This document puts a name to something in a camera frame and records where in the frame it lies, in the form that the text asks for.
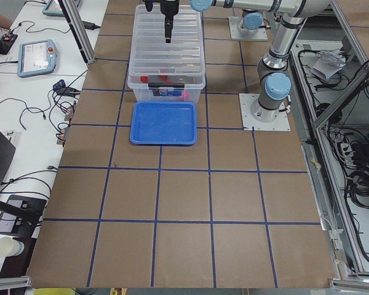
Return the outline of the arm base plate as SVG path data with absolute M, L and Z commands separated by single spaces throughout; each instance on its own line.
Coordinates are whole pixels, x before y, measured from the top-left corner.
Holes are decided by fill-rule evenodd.
M 232 40 L 260 42 L 268 40 L 263 17 L 229 17 L 228 22 Z
M 290 132 L 288 114 L 284 103 L 279 109 L 269 111 L 263 109 L 258 101 L 257 93 L 240 93 L 239 104 L 244 130 L 266 132 Z

